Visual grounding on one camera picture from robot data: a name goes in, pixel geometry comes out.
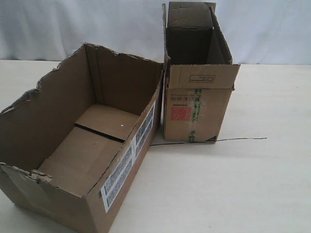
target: brown cardboard box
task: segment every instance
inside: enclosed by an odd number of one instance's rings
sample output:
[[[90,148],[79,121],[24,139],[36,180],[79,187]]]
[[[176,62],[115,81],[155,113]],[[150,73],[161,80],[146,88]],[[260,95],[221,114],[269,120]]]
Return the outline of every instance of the brown cardboard box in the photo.
[[[159,124],[163,64],[84,44],[0,114],[0,188],[106,233]]]
[[[164,135],[167,140],[216,142],[240,65],[218,25],[215,3],[163,5]]]

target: black wire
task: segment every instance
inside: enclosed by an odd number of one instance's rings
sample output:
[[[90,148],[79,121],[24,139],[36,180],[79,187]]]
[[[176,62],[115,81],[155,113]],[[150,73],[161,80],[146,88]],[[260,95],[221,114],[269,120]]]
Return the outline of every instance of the black wire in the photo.
[[[227,139],[220,139],[217,142],[221,141],[229,141],[229,140],[244,140],[244,139],[253,139],[253,140],[261,140],[267,139],[267,137],[238,137],[238,138],[227,138]],[[161,145],[176,145],[176,144],[190,144],[190,143],[208,143],[208,142],[173,142],[173,143],[161,143],[161,144],[153,144],[152,146],[161,146]]]

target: cardboard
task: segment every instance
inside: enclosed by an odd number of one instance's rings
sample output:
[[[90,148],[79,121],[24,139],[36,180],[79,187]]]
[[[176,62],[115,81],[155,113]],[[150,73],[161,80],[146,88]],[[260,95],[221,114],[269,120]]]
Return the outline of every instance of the cardboard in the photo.
[[[0,188],[106,233],[160,121],[163,64],[84,44],[0,113]]]
[[[164,136],[216,142],[240,65],[215,16],[215,3],[163,5],[165,45]]]

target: white table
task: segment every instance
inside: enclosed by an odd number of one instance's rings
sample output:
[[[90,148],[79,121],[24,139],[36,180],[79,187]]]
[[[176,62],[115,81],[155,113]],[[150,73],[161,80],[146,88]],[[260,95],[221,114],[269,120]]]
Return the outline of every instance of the white table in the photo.
[[[56,65],[0,61],[0,108]],[[310,78],[311,66],[241,66],[220,139],[267,139],[150,147],[110,233],[310,233]],[[73,231],[0,191],[0,233],[17,232]]]

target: cardboard box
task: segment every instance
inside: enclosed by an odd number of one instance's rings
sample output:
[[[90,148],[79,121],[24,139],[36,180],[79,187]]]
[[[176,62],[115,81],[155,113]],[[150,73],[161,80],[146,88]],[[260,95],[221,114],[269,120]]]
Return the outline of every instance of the cardboard box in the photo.
[[[170,2],[166,21],[163,5],[167,140],[217,140],[240,65],[232,64],[215,7]]]
[[[84,44],[0,114],[0,188],[106,233],[159,125],[163,64]]]

